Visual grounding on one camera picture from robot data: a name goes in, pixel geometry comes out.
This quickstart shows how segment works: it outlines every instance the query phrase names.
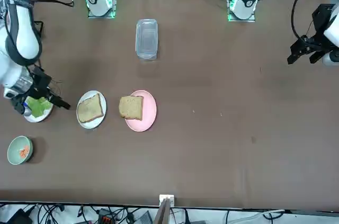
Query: bowl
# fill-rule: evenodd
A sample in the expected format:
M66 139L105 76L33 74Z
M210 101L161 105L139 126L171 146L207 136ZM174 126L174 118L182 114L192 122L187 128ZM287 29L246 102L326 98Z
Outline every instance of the bowl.
M25 136L18 136L12 140L7 150L7 159L12 165L25 163L33 153L33 143Z

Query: plastic container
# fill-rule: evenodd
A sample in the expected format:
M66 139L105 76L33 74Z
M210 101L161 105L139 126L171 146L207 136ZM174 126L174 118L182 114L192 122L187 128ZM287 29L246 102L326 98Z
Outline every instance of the plastic container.
M140 60L157 59L158 23L155 19L142 19L137 23L136 53Z

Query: brown table surface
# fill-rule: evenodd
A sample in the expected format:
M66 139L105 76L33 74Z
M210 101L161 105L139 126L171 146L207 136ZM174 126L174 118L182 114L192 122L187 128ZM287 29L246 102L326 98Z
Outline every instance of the brown table surface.
M64 100L75 108L95 89L108 111L95 130L75 110L31 124L1 99L0 198L156 205L174 194L186 207L338 210L339 71L306 56L287 65L293 1L261 0L255 23L227 22L222 0L118 0L114 20L87 19L84 0L36 5L41 62ZM300 35L326 1L299 1ZM158 21L155 62L135 53L136 23L148 18ZM143 133L118 111L137 89L158 105ZM18 135L35 153L12 166Z

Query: plate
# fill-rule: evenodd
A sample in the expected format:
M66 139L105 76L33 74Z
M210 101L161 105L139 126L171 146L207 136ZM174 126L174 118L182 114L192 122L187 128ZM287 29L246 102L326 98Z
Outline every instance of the plate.
M84 100L93 97L95 94L99 93L100 96L100 103L101 103L101 108L102 108L102 112L103 112L103 116L99 117L97 119L94 119L91 122L85 122L85 123L81 123L79 121L79 117L78 117L78 106L80 104L80 102L83 102ZM76 119L78 120L79 124L84 127L85 129L94 129L95 127L98 127L99 124L104 120L105 115L106 115L106 109L107 109L107 105L106 105L106 100L104 95L102 95L102 93L98 92L98 91L89 91L87 93L85 93L79 100L78 105L76 106Z
M142 102L142 120L125 119L128 127L136 132L148 130L157 116L157 104L154 97L146 90L137 90L131 96L143 96Z
M44 119L46 119L49 116L49 114L52 112L53 108L54 108L54 105L52 104L50 109L44 110L43 115L41 115L37 118L32 116L32 115L30 115L29 117L25 117L25 116L24 117L29 122L42 122Z

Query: toast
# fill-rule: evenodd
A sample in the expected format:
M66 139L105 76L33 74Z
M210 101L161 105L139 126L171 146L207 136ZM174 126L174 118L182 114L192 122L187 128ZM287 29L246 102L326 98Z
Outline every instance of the toast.
M91 122L97 118L103 117L99 93L93 97L80 102L77 108L78 119L81 123Z
M119 112L122 118L142 120L143 96L125 96L120 99Z

